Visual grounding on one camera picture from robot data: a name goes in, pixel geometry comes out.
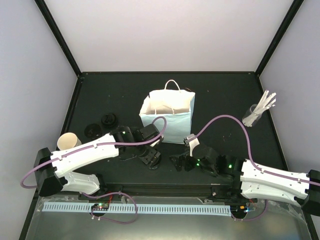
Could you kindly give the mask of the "light blue paper bag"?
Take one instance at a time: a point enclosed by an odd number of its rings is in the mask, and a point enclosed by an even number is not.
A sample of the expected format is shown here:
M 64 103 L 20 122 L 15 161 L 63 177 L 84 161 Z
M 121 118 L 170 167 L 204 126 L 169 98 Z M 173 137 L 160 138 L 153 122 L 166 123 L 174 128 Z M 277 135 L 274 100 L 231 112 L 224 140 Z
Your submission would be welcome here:
M 164 142 L 183 144 L 191 134 L 192 117 L 196 94 L 181 89 L 178 83 L 170 79 L 163 89 L 149 92 L 144 99 L 139 116 L 144 126 L 152 123 L 157 117 L 166 119 Z

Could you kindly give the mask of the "black coffee cup lid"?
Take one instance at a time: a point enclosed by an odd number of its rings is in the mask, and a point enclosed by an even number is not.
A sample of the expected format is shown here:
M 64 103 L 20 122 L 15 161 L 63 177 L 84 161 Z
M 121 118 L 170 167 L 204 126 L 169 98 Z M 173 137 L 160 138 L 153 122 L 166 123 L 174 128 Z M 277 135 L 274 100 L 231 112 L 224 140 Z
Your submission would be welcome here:
M 106 128 L 113 128 L 118 124 L 118 119 L 114 113 L 107 113 L 101 117 L 101 123 Z

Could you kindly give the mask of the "black paper coffee cup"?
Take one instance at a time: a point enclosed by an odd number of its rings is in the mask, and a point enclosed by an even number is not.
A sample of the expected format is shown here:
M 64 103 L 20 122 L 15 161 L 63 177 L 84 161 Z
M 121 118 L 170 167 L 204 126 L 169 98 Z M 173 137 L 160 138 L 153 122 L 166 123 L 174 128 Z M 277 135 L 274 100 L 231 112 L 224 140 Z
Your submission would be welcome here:
M 158 161 L 155 161 L 153 163 L 151 163 L 150 165 L 148 165 L 147 167 L 150 169 L 150 170 L 155 170 L 159 167 L 161 163 L 161 160 L 158 160 Z

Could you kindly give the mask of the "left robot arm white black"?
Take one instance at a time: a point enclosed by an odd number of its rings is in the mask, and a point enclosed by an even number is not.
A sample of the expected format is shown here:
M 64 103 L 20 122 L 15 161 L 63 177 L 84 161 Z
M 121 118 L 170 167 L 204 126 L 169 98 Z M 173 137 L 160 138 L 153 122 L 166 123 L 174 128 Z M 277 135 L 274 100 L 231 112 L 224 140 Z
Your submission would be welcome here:
M 108 192 L 98 173 L 83 174 L 76 170 L 104 159 L 119 157 L 123 160 L 137 157 L 154 169 L 161 154 L 155 149 L 164 136 L 154 124 L 142 128 L 119 126 L 102 137 L 66 150 L 51 152 L 40 149 L 34 165 L 36 187 L 41 197 L 60 192 L 79 192 L 103 199 Z

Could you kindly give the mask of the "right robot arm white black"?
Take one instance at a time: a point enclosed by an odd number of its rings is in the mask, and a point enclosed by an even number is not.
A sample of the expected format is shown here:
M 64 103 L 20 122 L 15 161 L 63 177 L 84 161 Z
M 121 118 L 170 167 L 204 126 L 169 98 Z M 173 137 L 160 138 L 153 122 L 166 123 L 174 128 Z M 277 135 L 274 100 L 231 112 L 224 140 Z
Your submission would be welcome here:
M 169 157 L 177 171 L 198 169 L 222 183 L 216 198 L 241 203 L 245 199 L 265 199 L 292 204 L 304 212 L 320 215 L 320 173 L 289 172 L 252 164 L 249 159 L 221 155 L 213 148 L 199 145 Z

